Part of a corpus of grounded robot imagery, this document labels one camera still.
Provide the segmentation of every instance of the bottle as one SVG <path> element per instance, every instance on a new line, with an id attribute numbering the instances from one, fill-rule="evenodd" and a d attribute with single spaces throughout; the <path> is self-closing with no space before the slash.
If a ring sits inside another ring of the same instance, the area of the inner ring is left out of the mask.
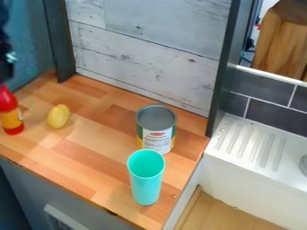
<path id="1" fill-rule="evenodd" d="M 18 102 L 4 83 L 0 83 L 0 120 L 8 135 L 16 135 L 23 131 L 24 125 Z"/>

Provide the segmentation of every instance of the can label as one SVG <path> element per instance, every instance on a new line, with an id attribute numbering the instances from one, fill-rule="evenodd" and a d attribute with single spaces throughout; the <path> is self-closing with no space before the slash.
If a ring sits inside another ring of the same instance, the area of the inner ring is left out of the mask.
<path id="1" fill-rule="evenodd" d="M 0 120 L 4 128 L 17 128 L 22 124 L 22 115 L 18 109 L 0 114 Z"/>
<path id="2" fill-rule="evenodd" d="M 138 126 L 136 144 L 139 148 L 153 149 L 165 155 L 175 144 L 175 127 L 152 131 Z"/>

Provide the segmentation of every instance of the wooden floor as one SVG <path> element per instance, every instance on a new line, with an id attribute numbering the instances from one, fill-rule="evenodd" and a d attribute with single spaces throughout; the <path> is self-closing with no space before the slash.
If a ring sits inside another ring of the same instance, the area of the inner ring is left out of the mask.
<path id="1" fill-rule="evenodd" d="M 285 230 L 228 206 L 201 191 L 194 192 L 175 230 Z"/>

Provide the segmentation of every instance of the red bottle cap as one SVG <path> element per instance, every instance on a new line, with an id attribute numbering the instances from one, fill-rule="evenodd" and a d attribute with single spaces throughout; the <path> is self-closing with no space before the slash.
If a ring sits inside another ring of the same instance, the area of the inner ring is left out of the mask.
<path id="1" fill-rule="evenodd" d="M 18 102 L 4 83 L 0 83 L 0 111 L 11 111 L 18 106 Z"/>

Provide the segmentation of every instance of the gray tile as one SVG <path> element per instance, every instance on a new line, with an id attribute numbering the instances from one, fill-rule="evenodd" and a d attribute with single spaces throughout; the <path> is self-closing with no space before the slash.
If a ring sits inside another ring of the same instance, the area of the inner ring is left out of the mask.
<path id="1" fill-rule="evenodd" d="M 241 96 L 236 93 L 229 93 L 225 111 L 233 115 L 243 117 L 247 102 L 248 97 Z"/>
<path id="2" fill-rule="evenodd" d="M 307 88 L 297 86 L 290 107 L 299 111 L 307 111 Z"/>
<path id="3" fill-rule="evenodd" d="M 233 71 L 230 88 L 230 91 L 281 105 L 289 103 L 293 90 L 293 84 L 243 72 L 239 69 Z"/>
<path id="4" fill-rule="evenodd" d="M 307 114 L 250 99 L 246 119 L 307 137 Z"/>

